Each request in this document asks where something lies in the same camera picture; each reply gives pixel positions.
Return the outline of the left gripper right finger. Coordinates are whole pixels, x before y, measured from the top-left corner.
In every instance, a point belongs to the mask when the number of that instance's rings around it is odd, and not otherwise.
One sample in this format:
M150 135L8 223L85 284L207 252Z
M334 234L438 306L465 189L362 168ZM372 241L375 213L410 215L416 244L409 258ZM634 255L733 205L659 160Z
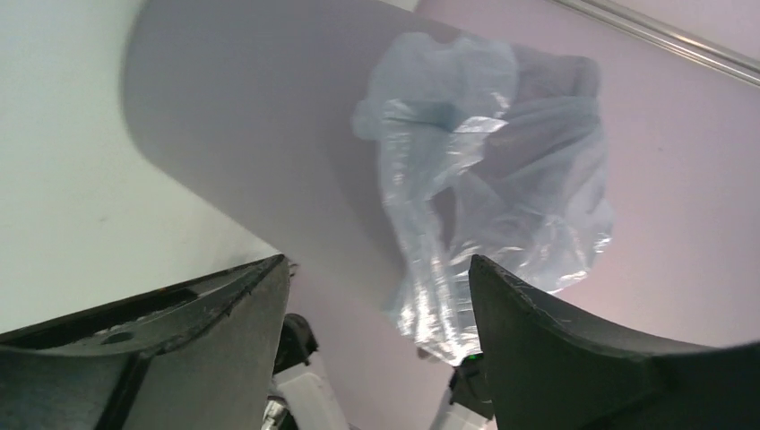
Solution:
M759 346L605 320L474 255L471 302L502 429L756 429Z

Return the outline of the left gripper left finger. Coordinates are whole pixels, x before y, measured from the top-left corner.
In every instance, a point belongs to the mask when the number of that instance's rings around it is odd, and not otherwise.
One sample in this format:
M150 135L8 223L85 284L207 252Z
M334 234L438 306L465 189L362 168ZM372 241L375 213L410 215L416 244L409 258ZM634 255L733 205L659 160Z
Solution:
M275 255L1 337L4 429L257 429L289 295Z

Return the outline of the light blue plastic trash bag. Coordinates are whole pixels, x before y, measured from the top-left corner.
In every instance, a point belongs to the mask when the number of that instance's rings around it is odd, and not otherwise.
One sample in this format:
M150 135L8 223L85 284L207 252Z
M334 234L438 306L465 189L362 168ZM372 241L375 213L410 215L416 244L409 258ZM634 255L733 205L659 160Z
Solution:
M611 239L600 67L586 56L462 35L397 37L352 127L375 142L405 262L389 315L449 365L480 352L469 269L486 256L555 294Z

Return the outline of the grey round trash bin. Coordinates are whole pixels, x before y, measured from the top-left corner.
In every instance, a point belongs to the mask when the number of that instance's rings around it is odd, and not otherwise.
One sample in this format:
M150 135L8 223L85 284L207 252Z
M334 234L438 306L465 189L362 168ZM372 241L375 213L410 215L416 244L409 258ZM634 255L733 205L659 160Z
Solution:
M157 168L327 285L382 307L404 264L373 143L350 118L405 32L460 30L380 1L150 1L123 107Z

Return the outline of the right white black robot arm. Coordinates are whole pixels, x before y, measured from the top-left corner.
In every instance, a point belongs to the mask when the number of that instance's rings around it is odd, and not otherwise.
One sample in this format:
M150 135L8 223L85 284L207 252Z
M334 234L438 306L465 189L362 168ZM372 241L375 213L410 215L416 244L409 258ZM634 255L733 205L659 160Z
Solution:
M486 381L483 354L466 356L453 368L430 430L483 430L495 413Z

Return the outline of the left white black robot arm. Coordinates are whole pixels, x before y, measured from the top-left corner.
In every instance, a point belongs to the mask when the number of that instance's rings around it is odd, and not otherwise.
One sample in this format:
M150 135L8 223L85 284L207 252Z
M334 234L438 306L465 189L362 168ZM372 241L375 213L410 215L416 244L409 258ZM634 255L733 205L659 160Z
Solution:
M346 429L275 255L1 337L4 429ZM759 347L629 329L477 255L483 352L432 426L756 429Z

